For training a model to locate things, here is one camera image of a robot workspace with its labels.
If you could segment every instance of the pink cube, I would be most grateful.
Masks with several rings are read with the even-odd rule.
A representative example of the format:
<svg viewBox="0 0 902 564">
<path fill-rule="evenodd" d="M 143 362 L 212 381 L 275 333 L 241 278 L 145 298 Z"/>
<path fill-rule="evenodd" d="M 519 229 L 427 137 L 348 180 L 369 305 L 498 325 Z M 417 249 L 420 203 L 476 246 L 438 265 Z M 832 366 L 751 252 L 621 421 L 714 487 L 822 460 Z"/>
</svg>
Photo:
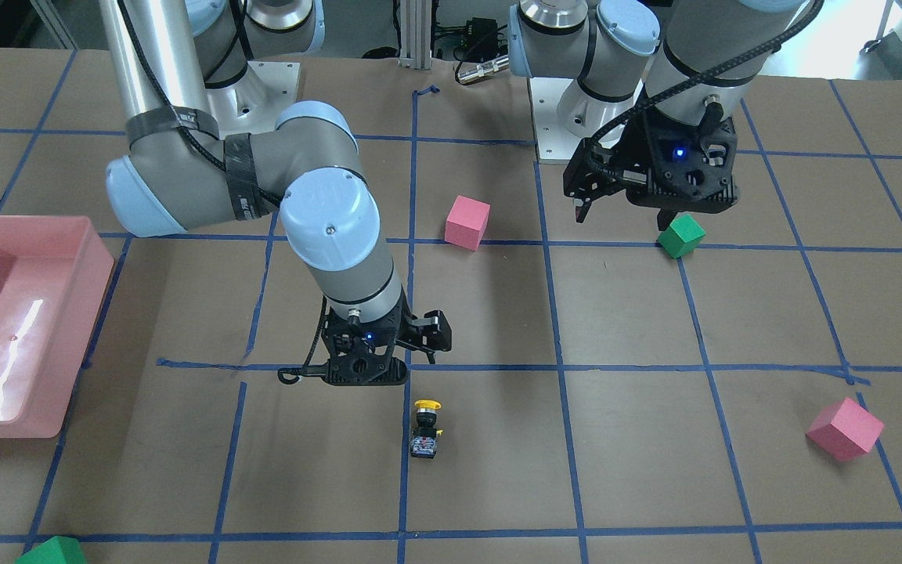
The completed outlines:
<svg viewBox="0 0 902 564">
<path fill-rule="evenodd" d="M 883 421 L 877 420 L 854 399 L 845 399 L 824 407 L 810 425 L 806 436 L 839 461 L 869 454 L 880 433 Z"/>
<path fill-rule="evenodd" d="M 444 224 L 444 240 L 475 251 L 479 248 L 488 221 L 489 204 L 472 200 L 471 197 L 456 197 L 448 221 Z"/>
<path fill-rule="evenodd" d="M 112 266 L 89 218 L 0 215 L 0 438 L 60 431 Z"/>
</svg>

